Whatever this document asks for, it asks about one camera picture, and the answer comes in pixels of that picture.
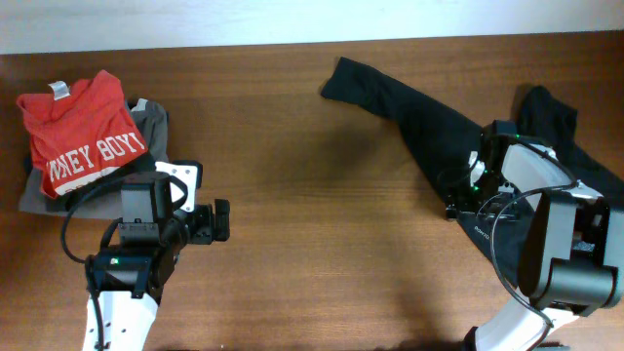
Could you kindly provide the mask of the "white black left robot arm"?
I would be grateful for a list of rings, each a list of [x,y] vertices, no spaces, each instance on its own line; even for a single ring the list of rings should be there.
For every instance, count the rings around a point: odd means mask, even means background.
[[[98,253],[86,258],[84,351],[143,349],[181,250],[229,239],[230,202],[185,210],[189,199],[190,186],[173,175],[123,178],[122,216],[106,229]]]

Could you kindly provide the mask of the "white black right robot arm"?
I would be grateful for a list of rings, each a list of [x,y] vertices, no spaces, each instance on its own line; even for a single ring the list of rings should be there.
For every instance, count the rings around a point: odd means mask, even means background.
[[[556,152],[518,135],[488,137],[453,189],[448,216],[473,217],[510,300],[468,331],[465,350],[540,350],[558,328],[623,297],[623,208]]]

